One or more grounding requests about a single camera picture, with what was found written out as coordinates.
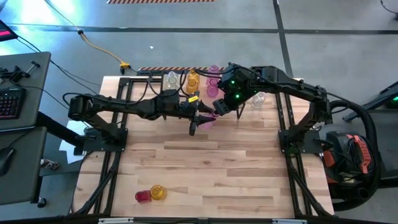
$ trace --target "table leg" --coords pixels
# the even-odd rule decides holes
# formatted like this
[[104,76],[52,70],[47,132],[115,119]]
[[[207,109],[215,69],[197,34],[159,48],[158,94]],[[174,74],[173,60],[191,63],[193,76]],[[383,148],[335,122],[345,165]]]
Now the table leg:
[[40,190],[42,188],[43,177],[38,176],[36,183],[36,191],[33,199],[30,201],[31,203],[37,204],[38,208],[43,208],[47,204],[47,200],[45,198],[40,197]]

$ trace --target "black desk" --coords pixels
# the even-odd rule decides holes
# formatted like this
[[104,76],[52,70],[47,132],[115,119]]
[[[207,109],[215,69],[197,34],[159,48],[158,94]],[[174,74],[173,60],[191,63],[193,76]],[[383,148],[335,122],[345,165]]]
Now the black desk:
[[[28,129],[0,134],[0,149],[7,147]],[[42,158],[47,128],[39,127],[20,138],[12,147],[16,150],[8,172],[0,177],[0,205],[37,203],[41,186],[40,159]]]
[[[13,157],[12,170],[9,170],[5,176],[0,177],[0,205],[26,201],[37,203],[39,201],[42,180],[39,175],[40,159],[43,155],[47,132],[74,146],[83,146],[83,143],[76,138],[77,133],[39,111],[42,97],[42,90],[40,89],[44,88],[50,57],[50,52],[0,56],[0,67],[9,71],[13,71],[14,66],[17,65],[26,72],[32,66],[31,61],[40,65],[40,68],[34,68],[29,72],[30,78],[22,78],[18,82],[21,87],[25,87],[27,90],[19,119],[0,121],[0,146],[7,146],[8,141],[3,142],[2,139],[18,135],[16,132],[20,134],[26,132],[21,128],[40,127],[38,131],[35,130],[18,141],[16,146],[19,149]],[[0,88],[13,86],[9,80],[3,81]]]
[[[0,56],[0,68],[6,68],[11,72],[14,66],[17,65],[21,70],[26,72],[30,66],[32,66],[30,62],[35,61],[40,65],[40,68],[33,68],[33,70],[29,72],[30,78],[22,78],[18,84],[20,84],[20,86],[33,86],[43,89],[47,70],[49,69],[50,57],[50,52]],[[14,84],[7,80],[3,81],[4,82],[0,84],[0,88],[14,86]],[[26,96],[19,119],[1,121],[0,131],[34,127],[37,113],[39,112],[42,93],[42,90],[36,88],[26,88]]]

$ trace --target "wooden tabletop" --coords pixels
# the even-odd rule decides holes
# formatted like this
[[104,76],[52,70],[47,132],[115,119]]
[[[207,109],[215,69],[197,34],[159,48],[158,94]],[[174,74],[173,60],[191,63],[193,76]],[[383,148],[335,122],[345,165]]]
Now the wooden tabletop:
[[[202,78],[200,99],[212,106],[217,98],[207,97]],[[119,79],[104,77],[101,94],[115,97]],[[153,86],[160,90],[159,84]],[[143,83],[134,85],[133,100],[141,97],[144,87]],[[154,96],[148,88],[145,98]],[[292,106],[297,122],[307,112],[308,102],[292,97]],[[112,113],[100,115],[111,121]],[[253,108],[249,100],[240,120],[236,113],[227,114],[209,130],[197,128],[195,136],[188,135],[189,124],[188,120],[171,117],[148,121],[128,116],[129,137],[119,166],[113,217],[294,217],[285,158],[277,138],[280,128],[275,95],[267,94],[260,110]],[[103,157],[103,152],[95,152],[83,163],[75,209],[97,187]],[[334,213],[320,159],[304,154],[303,164],[309,189],[326,211]],[[155,184],[167,189],[167,198],[137,203],[136,192]],[[305,212],[300,190],[298,196]]]

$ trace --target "orange striped tape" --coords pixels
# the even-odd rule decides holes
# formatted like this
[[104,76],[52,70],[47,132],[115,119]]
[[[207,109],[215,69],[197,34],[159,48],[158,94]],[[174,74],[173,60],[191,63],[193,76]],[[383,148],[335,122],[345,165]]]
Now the orange striped tape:
[[216,0],[108,0],[108,4],[214,2]]
[[182,71],[182,70],[191,70],[191,69],[198,69],[198,70],[209,70],[210,67],[141,67],[138,68],[139,71],[155,71],[155,70],[165,70],[165,71]]

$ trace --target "keyboard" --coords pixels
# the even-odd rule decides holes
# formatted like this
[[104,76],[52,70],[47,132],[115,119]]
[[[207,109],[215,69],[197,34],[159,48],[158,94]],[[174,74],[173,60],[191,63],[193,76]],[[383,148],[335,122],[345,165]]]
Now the keyboard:
[[0,89],[0,120],[19,118],[25,94],[20,87]]

